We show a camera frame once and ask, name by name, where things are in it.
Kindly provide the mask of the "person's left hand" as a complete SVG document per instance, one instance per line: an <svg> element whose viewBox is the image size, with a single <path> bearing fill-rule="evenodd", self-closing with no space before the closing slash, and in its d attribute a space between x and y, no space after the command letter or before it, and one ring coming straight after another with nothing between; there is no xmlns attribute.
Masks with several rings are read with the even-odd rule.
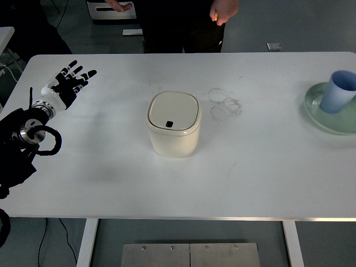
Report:
<svg viewBox="0 0 356 267"><path fill-rule="evenodd" d="M222 26L239 11L239 0L214 0L210 8L210 18Z"/></svg>

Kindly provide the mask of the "person's right hand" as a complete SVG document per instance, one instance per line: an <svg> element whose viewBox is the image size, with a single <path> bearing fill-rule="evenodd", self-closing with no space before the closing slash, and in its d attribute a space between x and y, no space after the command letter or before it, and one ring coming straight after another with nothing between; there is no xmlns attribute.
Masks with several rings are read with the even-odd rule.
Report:
<svg viewBox="0 0 356 267"><path fill-rule="evenodd" d="M116 12L126 12L133 7L131 2L120 4L117 0L105 0L105 2Z"/></svg>

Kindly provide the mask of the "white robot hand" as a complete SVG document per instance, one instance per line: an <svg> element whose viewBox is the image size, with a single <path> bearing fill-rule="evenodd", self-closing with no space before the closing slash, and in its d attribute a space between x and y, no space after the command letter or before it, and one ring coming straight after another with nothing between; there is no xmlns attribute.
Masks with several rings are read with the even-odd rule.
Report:
<svg viewBox="0 0 356 267"><path fill-rule="evenodd" d="M77 94L88 85L89 79L97 74L96 70L81 73L82 70L83 66L78 65L77 60L69 63L41 89L39 100L53 112L68 109Z"/></svg>

